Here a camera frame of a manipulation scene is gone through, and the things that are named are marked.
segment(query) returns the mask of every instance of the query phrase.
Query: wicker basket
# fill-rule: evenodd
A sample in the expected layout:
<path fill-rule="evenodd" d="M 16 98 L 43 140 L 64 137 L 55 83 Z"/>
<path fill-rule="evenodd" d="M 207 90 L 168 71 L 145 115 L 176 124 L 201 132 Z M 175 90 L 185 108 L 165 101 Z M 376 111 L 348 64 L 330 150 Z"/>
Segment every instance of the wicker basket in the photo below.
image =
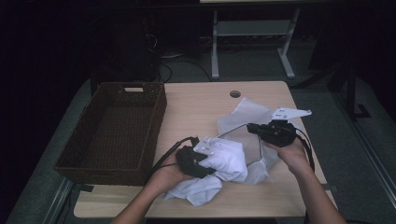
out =
<path fill-rule="evenodd" d="M 78 184 L 143 185 L 165 108 L 163 83 L 103 83 L 54 169 Z"/>

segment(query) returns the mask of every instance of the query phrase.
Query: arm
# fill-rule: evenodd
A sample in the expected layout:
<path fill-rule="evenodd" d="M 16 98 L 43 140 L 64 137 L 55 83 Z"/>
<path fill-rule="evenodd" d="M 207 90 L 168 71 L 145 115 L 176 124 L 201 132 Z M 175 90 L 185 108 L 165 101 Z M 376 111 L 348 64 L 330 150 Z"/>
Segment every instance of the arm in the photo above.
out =
<path fill-rule="evenodd" d="M 174 164 L 176 162 L 176 152 L 171 154 L 164 162 L 165 164 Z M 160 168 L 153 174 L 147 185 L 134 197 L 134 199 L 116 216 L 111 222 L 119 223 L 142 223 L 144 216 L 151 207 L 154 200 L 174 188 L 183 180 L 191 179 L 189 175 L 184 175 L 177 165 L 169 165 Z"/>
<path fill-rule="evenodd" d="M 276 147 L 268 143 L 265 145 L 275 149 L 279 158 L 288 165 L 289 170 L 295 175 L 311 223 L 346 223 L 309 166 L 304 147 L 299 139 L 296 138 L 287 147 Z"/>

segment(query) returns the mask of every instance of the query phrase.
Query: person's left hand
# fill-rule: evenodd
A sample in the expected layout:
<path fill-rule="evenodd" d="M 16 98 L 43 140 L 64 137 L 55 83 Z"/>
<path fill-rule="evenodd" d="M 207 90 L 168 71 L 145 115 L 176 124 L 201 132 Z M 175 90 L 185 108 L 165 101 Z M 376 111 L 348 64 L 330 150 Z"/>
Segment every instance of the person's left hand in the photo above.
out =
<path fill-rule="evenodd" d="M 167 164 L 172 164 L 158 169 L 151 177 L 151 179 L 146 184 L 145 188 L 150 189 L 151 193 L 160 195 L 167 192 L 168 190 L 174 188 L 178 183 L 193 179 L 190 175 L 185 175 L 180 171 L 176 163 L 176 150 L 173 152 L 162 164 L 162 166 Z"/>

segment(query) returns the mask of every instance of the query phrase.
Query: table top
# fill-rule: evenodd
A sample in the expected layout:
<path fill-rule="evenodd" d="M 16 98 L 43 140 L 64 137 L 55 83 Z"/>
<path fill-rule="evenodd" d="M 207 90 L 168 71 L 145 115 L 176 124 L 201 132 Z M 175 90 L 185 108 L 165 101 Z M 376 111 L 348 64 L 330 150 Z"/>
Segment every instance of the table top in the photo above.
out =
<path fill-rule="evenodd" d="M 231 97 L 231 91 L 240 91 L 241 97 Z M 272 109 L 296 108 L 288 86 L 282 81 L 170 83 L 165 84 L 165 92 L 168 105 L 154 162 L 185 137 L 218 135 L 217 120 L 231 113 L 242 97 Z M 304 130 L 301 119 L 293 121 Z M 326 183 L 315 153 L 314 161 L 319 181 Z M 187 200 L 165 201 L 160 196 L 146 217 L 303 217 L 304 202 L 286 164 L 277 162 L 269 174 L 270 178 L 255 186 L 223 182 L 223 188 L 212 201 L 198 207 Z M 139 190 L 141 187 L 94 186 L 92 192 L 80 193 L 74 213 L 77 217 L 114 217 Z M 333 201 L 332 194 L 329 191 L 328 194 Z"/>

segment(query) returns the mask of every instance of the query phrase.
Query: crumpled white fabric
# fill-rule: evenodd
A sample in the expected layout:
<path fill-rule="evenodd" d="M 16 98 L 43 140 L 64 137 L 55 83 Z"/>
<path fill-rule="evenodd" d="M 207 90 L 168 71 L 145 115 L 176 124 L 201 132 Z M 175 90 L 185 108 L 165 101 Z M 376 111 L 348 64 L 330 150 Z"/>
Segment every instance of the crumpled white fabric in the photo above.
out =
<path fill-rule="evenodd" d="M 241 143 L 221 138 L 209 141 L 213 155 L 200 161 L 200 165 L 217 171 L 213 175 L 194 178 L 179 183 L 165 194 L 165 200 L 171 198 L 187 199 L 194 206 L 208 203 L 222 188 L 221 180 L 244 182 L 248 176 L 245 153 Z"/>

